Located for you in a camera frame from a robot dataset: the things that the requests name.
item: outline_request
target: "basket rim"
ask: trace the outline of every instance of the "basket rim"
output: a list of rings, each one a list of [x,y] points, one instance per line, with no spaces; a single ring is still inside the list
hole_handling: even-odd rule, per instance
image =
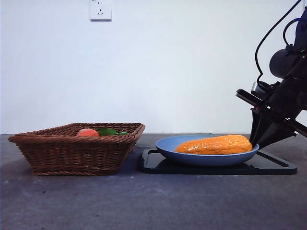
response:
[[[37,132],[42,131],[53,131],[62,128],[69,128],[75,125],[106,125],[106,126],[120,126],[120,125],[137,125],[136,129],[127,135],[118,136],[118,135],[110,135],[110,136],[101,136],[101,137],[76,137],[72,135],[52,135],[52,134],[36,134]],[[145,129],[145,125],[142,123],[69,123],[63,126],[57,126],[53,128],[41,129],[38,131],[31,131],[26,133],[19,133],[9,137],[9,141],[11,142],[31,142],[31,143],[55,143],[55,142],[68,142],[70,144],[74,143],[112,143],[112,144],[120,144],[120,143],[131,143],[136,141],[142,134]]]

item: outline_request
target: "orange food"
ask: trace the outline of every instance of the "orange food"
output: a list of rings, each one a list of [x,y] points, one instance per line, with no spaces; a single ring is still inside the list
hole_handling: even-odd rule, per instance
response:
[[[99,133],[90,128],[83,128],[77,133],[77,137],[99,137]]]
[[[250,141],[242,135],[225,135],[190,140],[179,145],[175,151],[190,154],[222,155],[248,152],[253,149]]]

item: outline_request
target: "orange corn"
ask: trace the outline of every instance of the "orange corn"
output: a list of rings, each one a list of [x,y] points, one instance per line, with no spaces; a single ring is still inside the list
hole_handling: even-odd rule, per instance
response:
[[[242,135],[225,135],[190,140],[179,145],[175,151],[190,154],[222,155],[248,152],[253,149],[250,141]]]

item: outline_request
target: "black cable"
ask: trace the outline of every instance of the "black cable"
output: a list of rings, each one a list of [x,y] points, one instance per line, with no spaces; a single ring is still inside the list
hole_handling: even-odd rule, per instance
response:
[[[287,42],[287,39],[286,39],[286,31],[287,31],[287,29],[289,28],[290,25],[292,25],[292,24],[295,23],[295,22],[299,22],[299,21],[303,22],[304,25],[305,25],[305,27],[307,28],[307,22],[306,22],[303,18],[295,18],[295,19],[293,19],[291,22],[289,22],[289,23],[286,25],[286,27],[284,28],[284,30],[283,30],[283,40],[284,40],[284,42],[286,43],[286,45],[287,45],[288,47],[290,47],[290,48],[292,48],[292,47],[291,47],[291,46],[289,45],[289,43]]]
[[[267,38],[267,36],[272,32],[273,29],[275,29],[275,27],[301,2],[301,0],[298,0],[291,8],[290,10],[288,10],[288,12],[283,16],[281,17],[280,20],[278,20],[278,22],[266,33],[266,35],[263,37],[263,39],[260,41],[259,45],[257,46],[257,49],[256,49],[256,52],[255,52],[255,61],[256,61],[256,65],[257,65],[257,68],[260,72],[260,75],[258,76],[257,78],[257,84],[259,86],[259,88],[261,88],[262,90],[266,91],[267,89],[265,87],[263,87],[261,84],[260,84],[260,78],[261,76],[263,75],[262,73],[262,70],[260,68],[260,65],[259,65],[259,62],[258,62],[258,51],[259,51],[259,48],[260,46],[262,45],[262,43],[264,42],[264,40]]]

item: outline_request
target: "black cutting board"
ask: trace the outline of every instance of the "black cutting board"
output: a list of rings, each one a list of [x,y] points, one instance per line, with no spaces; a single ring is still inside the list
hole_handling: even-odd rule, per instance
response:
[[[258,151],[245,163],[225,167],[200,167],[181,164],[162,156],[157,149],[146,149],[140,156],[138,170],[151,174],[200,175],[291,175],[297,166],[274,155]]]

